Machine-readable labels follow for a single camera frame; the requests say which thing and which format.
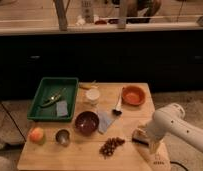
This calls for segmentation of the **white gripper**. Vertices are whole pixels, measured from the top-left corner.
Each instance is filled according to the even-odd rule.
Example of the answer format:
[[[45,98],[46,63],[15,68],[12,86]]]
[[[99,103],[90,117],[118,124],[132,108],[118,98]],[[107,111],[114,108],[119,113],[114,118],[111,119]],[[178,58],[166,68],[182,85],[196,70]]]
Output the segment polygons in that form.
[[[148,143],[149,152],[155,154],[160,146],[160,141],[148,130],[143,130],[143,140]]]

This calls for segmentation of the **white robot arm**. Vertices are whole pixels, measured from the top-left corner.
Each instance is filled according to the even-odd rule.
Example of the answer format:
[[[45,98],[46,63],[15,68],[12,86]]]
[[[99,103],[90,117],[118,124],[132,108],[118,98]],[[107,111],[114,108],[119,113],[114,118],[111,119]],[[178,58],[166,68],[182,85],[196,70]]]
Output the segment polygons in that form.
[[[150,140],[160,142],[171,133],[203,153],[203,129],[184,121],[185,111],[177,103],[171,103],[154,111],[146,124],[146,134]]]

